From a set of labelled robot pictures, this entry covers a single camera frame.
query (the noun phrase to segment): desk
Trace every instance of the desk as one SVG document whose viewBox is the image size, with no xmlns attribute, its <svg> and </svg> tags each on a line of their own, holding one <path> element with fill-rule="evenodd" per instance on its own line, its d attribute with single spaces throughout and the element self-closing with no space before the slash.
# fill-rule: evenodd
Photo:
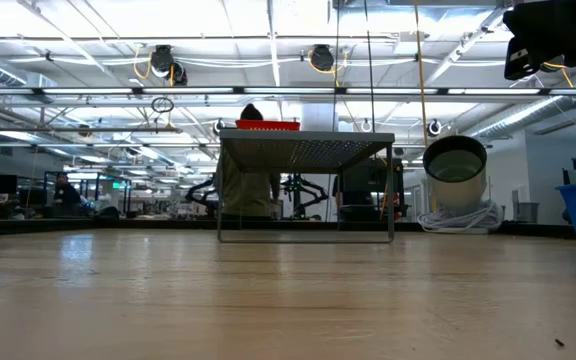
<svg viewBox="0 0 576 360">
<path fill-rule="evenodd" d="M 319 131 L 253 131 L 222 130 L 221 151 L 228 152 L 239 171 L 281 172 L 304 174 L 337 174 L 343 172 L 371 155 L 386 149 L 388 168 L 392 169 L 392 145 L 394 134 L 385 133 L 336 133 Z M 223 171 L 218 171 L 219 184 L 223 184 Z M 387 172 L 388 188 L 393 188 L 392 171 Z M 222 197 L 219 197 L 217 215 L 217 238 L 221 237 Z M 388 239 L 379 243 L 391 243 L 395 239 L 395 220 L 392 201 L 388 202 Z M 320 241 L 318 243 L 338 243 Z"/>
</svg>

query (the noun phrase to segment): hanging cable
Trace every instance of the hanging cable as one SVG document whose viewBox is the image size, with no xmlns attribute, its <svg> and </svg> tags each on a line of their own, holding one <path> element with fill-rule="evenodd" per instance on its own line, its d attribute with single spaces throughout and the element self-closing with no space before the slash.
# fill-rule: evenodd
<svg viewBox="0 0 576 360">
<path fill-rule="evenodd" d="M 419 54 L 419 86 L 421 87 L 421 115 L 424 125 L 424 146 L 428 147 L 428 134 L 425 129 L 428 127 L 426 118 L 426 87 L 424 84 L 424 61 L 421 54 L 421 31 L 419 29 L 419 0 L 415 0 L 415 22 L 417 24 L 417 53 Z"/>
<path fill-rule="evenodd" d="M 133 70 L 135 71 L 135 75 L 137 75 L 138 77 L 142 78 L 142 79 L 147 79 L 148 76 L 150 76 L 150 65 L 152 62 L 152 52 L 150 52 L 150 55 L 148 56 L 148 70 L 146 71 L 146 75 L 142 75 L 139 72 L 139 69 L 137 69 L 137 58 L 139 58 L 139 51 L 141 50 L 141 46 L 137 47 L 137 51 L 135 52 L 135 60 L 133 61 Z"/>
</svg>

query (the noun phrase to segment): red tray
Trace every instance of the red tray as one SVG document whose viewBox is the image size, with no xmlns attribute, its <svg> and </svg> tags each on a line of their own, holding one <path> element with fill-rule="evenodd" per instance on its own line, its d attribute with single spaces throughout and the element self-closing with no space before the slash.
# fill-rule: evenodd
<svg viewBox="0 0 576 360">
<path fill-rule="evenodd" d="M 265 131 L 299 131 L 298 122 L 237 120 L 237 129 Z"/>
</svg>

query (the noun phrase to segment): person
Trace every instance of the person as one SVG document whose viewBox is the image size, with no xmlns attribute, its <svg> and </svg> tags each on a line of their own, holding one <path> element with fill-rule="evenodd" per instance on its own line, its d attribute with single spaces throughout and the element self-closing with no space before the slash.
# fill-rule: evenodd
<svg viewBox="0 0 576 360">
<path fill-rule="evenodd" d="M 263 121 L 264 118 L 254 105 L 248 104 L 241 119 Z M 218 184 L 223 201 L 222 219 L 239 220 L 241 216 L 244 221 L 270 220 L 273 208 L 279 204 L 278 173 L 240 173 L 227 151 L 219 157 L 217 171 L 217 179 L 219 172 L 223 174 L 223 184 Z"/>
<path fill-rule="evenodd" d="M 77 190 L 68 182 L 68 175 L 59 174 L 57 176 L 54 200 L 56 203 L 61 204 L 61 208 L 66 210 L 69 215 L 74 215 L 73 212 L 78 212 L 81 197 Z"/>
</svg>

